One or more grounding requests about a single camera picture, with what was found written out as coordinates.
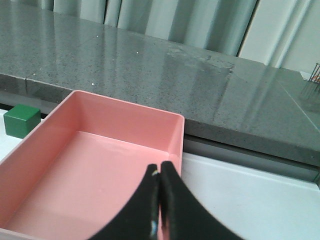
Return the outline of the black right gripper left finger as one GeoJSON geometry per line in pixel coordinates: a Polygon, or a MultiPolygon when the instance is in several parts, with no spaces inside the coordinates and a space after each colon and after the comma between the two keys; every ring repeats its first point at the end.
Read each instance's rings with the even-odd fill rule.
{"type": "Polygon", "coordinates": [[[91,240],[157,240],[159,227],[158,166],[149,164],[137,189],[118,214],[91,240]]]}

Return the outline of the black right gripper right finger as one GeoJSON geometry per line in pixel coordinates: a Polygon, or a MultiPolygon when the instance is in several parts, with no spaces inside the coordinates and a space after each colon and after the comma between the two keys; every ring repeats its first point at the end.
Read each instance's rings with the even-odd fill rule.
{"type": "Polygon", "coordinates": [[[159,198],[164,240],[242,239],[202,206],[170,161],[161,163],[159,198]]]}

